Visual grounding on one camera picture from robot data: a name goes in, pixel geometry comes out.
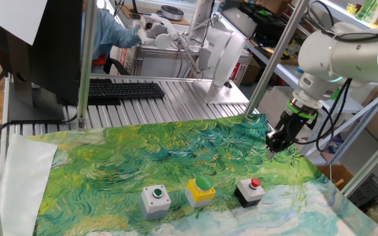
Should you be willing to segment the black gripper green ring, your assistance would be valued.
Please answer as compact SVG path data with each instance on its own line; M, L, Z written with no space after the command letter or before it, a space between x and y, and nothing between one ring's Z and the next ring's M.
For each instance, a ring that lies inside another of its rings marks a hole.
M266 154L268 160L273 159L278 153L290 150L296 136L307 121L317 117L317 111L306 106L298 108L291 101L287 101L287 107L280 116L275 130L266 133Z

